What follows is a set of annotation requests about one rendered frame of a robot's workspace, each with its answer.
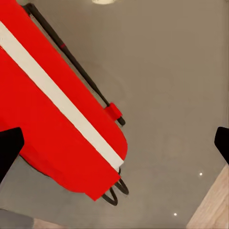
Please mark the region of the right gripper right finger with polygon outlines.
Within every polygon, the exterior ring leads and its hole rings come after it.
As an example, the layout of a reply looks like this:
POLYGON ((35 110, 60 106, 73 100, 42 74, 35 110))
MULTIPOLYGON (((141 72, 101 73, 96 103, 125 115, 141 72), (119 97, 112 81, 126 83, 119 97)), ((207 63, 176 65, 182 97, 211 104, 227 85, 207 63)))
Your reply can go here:
POLYGON ((229 164, 229 129, 218 127, 214 143, 229 164))

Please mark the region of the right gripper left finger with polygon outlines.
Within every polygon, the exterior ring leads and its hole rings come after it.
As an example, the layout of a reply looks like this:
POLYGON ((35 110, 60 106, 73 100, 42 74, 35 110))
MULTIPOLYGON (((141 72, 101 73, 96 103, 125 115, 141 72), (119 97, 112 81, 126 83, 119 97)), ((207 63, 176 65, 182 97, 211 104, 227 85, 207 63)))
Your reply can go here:
POLYGON ((0 132, 0 183, 23 146, 24 138, 20 127, 0 132))

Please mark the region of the radio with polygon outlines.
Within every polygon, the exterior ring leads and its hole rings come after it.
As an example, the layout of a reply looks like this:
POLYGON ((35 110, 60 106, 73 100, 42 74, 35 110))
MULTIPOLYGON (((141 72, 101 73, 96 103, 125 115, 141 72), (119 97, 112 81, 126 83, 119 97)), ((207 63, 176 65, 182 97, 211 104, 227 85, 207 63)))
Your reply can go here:
POLYGON ((21 158, 65 189, 117 206, 112 189, 129 194, 120 166, 127 141, 122 113, 32 3, 0 0, 0 132, 20 127, 21 158), (32 14, 107 104, 103 108, 30 19, 32 14), (110 190, 114 201, 105 192, 110 190))

